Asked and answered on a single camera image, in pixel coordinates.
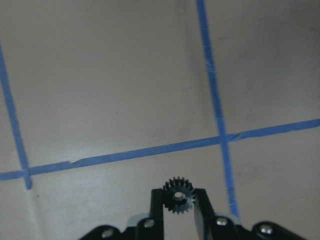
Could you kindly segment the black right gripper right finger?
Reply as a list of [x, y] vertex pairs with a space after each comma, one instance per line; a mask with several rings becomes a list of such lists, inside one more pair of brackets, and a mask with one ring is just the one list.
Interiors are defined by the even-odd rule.
[[216, 213], [204, 188], [196, 188], [194, 220], [200, 240], [216, 240]]

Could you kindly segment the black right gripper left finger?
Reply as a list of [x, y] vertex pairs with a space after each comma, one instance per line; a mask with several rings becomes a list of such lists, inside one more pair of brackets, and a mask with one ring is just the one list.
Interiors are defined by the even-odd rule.
[[161, 188], [151, 191], [149, 218], [153, 220], [151, 236], [153, 240], [164, 239], [164, 194]]

